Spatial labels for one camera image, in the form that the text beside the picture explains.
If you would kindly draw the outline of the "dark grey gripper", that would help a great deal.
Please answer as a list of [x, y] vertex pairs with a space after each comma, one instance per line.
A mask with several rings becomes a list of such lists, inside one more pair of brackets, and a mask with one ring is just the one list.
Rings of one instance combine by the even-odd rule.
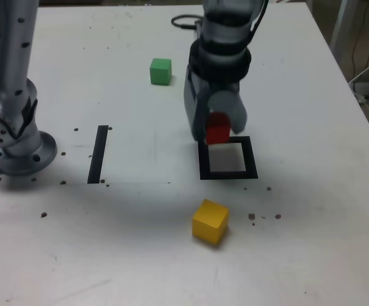
[[243, 132], [247, 124], [247, 112], [240, 97], [240, 83], [230, 83], [221, 75], [197, 76], [189, 65], [184, 84], [184, 106], [195, 141], [205, 140], [209, 108], [224, 113], [235, 134]]

